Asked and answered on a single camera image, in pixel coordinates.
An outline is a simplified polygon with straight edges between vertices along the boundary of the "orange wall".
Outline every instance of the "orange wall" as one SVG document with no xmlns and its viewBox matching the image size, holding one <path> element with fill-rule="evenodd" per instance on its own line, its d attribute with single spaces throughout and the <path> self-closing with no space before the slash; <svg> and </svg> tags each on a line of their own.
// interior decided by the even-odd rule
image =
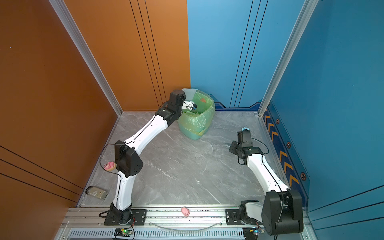
<svg viewBox="0 0 384 240">
<path fill-rule="evenodd" d="M 0 1 L 0 33 L 1 239 L 48 240 L 117 116 L 48 0 Z"/>
<path fill-rule="evenodd" d="M 157 110 L 190 88 L 186 0 L 65 3 L 124 111 Z"/>
</svg>

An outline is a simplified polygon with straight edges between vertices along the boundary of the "green trash bag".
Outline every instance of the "green trash bag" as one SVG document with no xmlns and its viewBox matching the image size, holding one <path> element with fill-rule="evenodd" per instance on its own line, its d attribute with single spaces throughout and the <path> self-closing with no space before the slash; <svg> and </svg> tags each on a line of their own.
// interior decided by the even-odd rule
<svg viewBox="0 0 384 240">
<path fill-rule="evenodd" d="M 215 114 L 214 100 L 206 93 L 196 90 L 193 98 L 188 96 L 186 89 L 187 101 L 194 101 L 197 105 L 196 110 L 184 109 L 183 114 L 179 117 L 179 128 L 182 133 L 193 140 L 199 139 L 206 133 L 211 125 Z"/>
</svg>

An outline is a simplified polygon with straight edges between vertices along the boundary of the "blue wall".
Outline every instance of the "blue wall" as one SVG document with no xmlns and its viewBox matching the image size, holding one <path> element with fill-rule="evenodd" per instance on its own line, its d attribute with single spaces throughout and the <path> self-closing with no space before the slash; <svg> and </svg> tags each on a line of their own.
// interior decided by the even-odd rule
<svg viewBox="0 0 384 240">
<path fill-rule="evenodd" d="M 303 3 L 188 0 L 191 87 L 212 94 L 225 107 L 250 107 L 260 101 Z"/>
<path fill-rule="evenodd" d="M 319 1 L 271 101 L 309 174 L 320 239 L 383 238 L 383 9 Z"/>
</svg>

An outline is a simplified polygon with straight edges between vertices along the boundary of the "pink toy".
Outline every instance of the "pink toy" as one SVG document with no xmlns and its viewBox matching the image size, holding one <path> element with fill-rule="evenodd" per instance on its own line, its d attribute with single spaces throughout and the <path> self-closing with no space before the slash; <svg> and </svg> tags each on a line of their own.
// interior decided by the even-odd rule
<svg viewBox="0 0 384 240">
<path fill-rule="evenodd" d="M 107 164 L 104 165 L 104 169 L 107 170 L 107 171 L 112 171 L 116 168 L 116 163 L 114 162 L 109 162 Z"/>
<path fill-rule="evenodd" d="M 188 208 L 186 208 L 186 207 L 182 207 L 181 208 L 181 213 L 183 213 L 184 214 L 184 216 L 189 216 L 189 210 L 188 210 Z"/>
</svg>

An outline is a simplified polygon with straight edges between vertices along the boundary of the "yellow arrow marking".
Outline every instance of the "yellow arrow marking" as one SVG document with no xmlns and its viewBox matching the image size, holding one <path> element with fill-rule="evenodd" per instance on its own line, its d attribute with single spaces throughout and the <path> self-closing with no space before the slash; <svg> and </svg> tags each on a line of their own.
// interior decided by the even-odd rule
<svg viewBox="0 0 384 240">
<path fill-rule="evenodd" d="M 287 156 L 287 154 L 286 154 L 285 152 L 283 152 L 283 151 L 280 151 L 280 162 L 281 162 L 281 156 L 282 156 L 282 155 L 284 155 L 284 156 L 288 157 L 288 156 Z"/>
<path fill-rule="evenodd" d="M 292 165 L 288 164 L 287 162 L 284 162 L 284 172 L 287 174 L 287 167 L 293 170 Z"/>
<path fill-rule="evenodd" d="M 273 142 L 273 136 L 274 136 L 274 135 L 279 136 L 279 135 L 277 134 L 277 132 L 272 131 L 272 142 Z"/>
<path fill-rule="evenodd" d="M 271 126 L 274 127 L 274 125 L 272 123 L 268 123 L 268 132 L 270 132 Z"/>
<path fill-rule="evenodd" d="M 294 176 L 289 175 L 289 186 L 292 187 L 292 180 L 294 180 L 295 182 L 297 182 L 297 184 L 300 184 L 300 183 L 299 183 L 299 180 L 297 180 Z"/>
<path fill-rule="evenodd" d="M 265 125 L 266 125 L 266 119 L 271 118 L 270 116 L 265 116 Z"/>
</svg>

